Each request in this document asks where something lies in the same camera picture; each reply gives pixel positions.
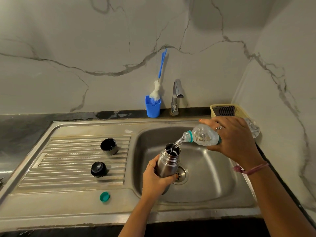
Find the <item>black granite countertop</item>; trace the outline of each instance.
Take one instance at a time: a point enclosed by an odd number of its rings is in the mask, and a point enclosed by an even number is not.
[[[161,109],[159,118],[170,118],[169,109]],[[210,116],[209,107],[180,108],[178,117]],[[0,116],[0,188],[25,158],[53,121],[147,118],[146,110],[101,111],[60,114]],[[258,147],[260,154],[267,160]],[[313,223],[301,204],[270,166],[303,214]],[[123,226],[69,227],[0,233],[0,236],[118,236]],[[145,236],[231,234],[234,236],[270,236],[263,219],[241,218],[148,224]]]

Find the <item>bracelet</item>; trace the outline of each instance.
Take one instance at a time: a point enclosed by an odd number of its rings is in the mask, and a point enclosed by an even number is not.
[[[253,173],[257,172],[258,170],[262,169],[263,167],[268,166],[269,163],[265,161],[265,163],[258,165],[256,167],[253,167],[251,170],[244,171],[243,168],[240,165],[234,166],[234,171],[240,172],[246,175],[252,175]]]

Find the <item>faucet spout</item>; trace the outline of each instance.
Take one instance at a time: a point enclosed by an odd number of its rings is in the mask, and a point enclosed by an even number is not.
[[[175,79],[173,83],[173,91],[172,91],[172,101],[171,101],[171,114],[176,116],[179,114],[178,111],[178,98],[183,98],[183,88],[181,86],[180,79]]]

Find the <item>plastic bottle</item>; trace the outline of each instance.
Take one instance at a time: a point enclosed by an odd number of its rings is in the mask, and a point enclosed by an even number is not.
[[[176,141],[174,147],[178,147],[185,142],[195,142],[199,145],[210,146],[221,142],[221,137],[211,127],[205,124],[199,124],[192,131],[186,131],[183,136]]]

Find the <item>blue plastic container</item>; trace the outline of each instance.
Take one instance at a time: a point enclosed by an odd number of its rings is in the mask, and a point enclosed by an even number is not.
[[[156,118],[159,116],[160,104],[161,104],[161,99],[153,103],[153,101],[150,100],[149,96],[145,97],[145,105],[146,105],[146,111],[147,111],[148,117]]]

